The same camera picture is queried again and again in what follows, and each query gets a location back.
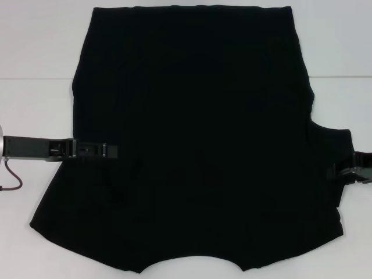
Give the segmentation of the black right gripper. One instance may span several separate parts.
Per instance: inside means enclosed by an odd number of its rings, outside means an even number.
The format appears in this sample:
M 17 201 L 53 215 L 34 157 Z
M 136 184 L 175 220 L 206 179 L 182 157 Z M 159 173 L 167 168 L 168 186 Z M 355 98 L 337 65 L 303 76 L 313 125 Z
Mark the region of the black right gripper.
M 333 164 L 327 170 L 328 179 L 346 179 L 355 176 L 358 183 L 371 183 L 371 153 L 355 152 L 352 155 L 351 167 L 342 168 Z

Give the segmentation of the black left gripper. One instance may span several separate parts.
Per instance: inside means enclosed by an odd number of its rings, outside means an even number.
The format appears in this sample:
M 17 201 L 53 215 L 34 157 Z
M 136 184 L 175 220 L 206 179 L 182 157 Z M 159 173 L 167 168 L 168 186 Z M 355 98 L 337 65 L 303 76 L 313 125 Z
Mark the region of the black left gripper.
M 4 136 L 3 156 L 7 159 L 60 162 L 70 158 L 117 159 L 118 147 L 76 139 L 46 139 Z

